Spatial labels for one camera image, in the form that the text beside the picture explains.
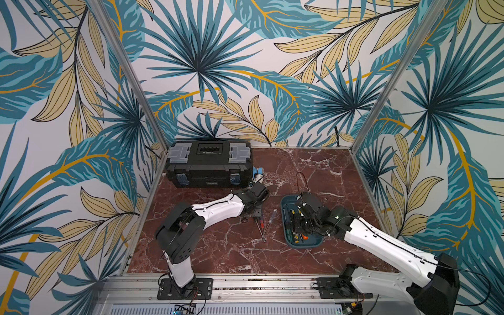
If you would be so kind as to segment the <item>grey clear screwdriver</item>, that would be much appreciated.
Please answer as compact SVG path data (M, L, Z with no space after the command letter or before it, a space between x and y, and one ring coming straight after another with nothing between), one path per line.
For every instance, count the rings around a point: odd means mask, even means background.
M265 232L269 229L269 227L271 226L273 220L276 218L277 214L278 214L278 210L274 209L273 212L271 213L271 216L270 216L269 220L267 221L267 223L265 225Z

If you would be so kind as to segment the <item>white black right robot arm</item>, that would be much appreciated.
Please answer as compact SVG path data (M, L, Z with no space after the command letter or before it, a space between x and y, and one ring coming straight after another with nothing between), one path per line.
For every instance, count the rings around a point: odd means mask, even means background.
M317 285L328 294L350 298L383 295L414 305L423 314L453 314L460 289L457 261L413 248L374 227L355 211L329 209L314 194L302 192L295 202L301 217L295 231L335 237L373 254L395 268L379 272L349 264L337 278Z

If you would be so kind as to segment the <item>blue red screwdriver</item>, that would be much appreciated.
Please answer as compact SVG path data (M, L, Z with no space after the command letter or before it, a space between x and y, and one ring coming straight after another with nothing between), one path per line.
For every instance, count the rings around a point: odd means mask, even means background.
M259 219L257 222L257 226L259 227L259 232L261 233L262 241L265 243L266 242L266 236L265 236L265 223L262 219Z

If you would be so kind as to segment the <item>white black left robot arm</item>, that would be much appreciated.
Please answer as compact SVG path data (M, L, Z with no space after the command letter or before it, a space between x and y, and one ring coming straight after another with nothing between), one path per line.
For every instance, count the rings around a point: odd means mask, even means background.
M268 196L266 186L255 182L250 187L207 203L178 203L154 235L175 285L185 290L193 284L195 275L190 256L207 228L229 218L250 216Z

